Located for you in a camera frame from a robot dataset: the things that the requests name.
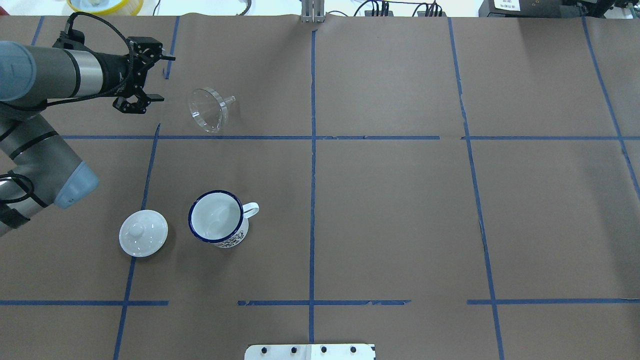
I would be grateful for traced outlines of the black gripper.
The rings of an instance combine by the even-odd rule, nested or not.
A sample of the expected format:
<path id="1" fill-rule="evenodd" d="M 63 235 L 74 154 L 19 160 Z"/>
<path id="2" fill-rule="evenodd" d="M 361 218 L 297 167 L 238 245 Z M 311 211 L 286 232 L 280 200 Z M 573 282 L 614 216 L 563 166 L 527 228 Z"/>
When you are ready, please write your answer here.
<path id="1" fill-rule="evenodd" d="M 150 104 L 165 100 L 164 96 L 144 91 L 148 72 L 159 60 L 172 62 L 176 57 L 163 54 L 163 45 L 155 38 L 133 36 L 127 41 L 125 72 L 114 91 L 112 106 L 123 114 L 142 115 Z"/>

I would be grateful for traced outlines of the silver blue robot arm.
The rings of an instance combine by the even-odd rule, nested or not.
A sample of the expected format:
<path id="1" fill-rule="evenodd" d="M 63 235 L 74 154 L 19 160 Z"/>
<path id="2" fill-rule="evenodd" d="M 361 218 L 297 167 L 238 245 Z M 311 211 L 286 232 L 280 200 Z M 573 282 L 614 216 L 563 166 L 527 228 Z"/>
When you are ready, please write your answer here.
<path id="1" fill-rule="evenodd" d="M 114 98 L 124 114 L 144 114 L 163 101 L 144 91 L 148 71 L 174 60 L 151 37 L 125 39 L 128 52 L 88 48 L 83 35 L 61 34 L 52 47 L 1 42 L 1 151 L 14 168 L 1 173 L 2 235 L 29 223 L 41 210 L 66 209 L 98 187 L 99 179 L 42 112 L 64 101 Z"/>

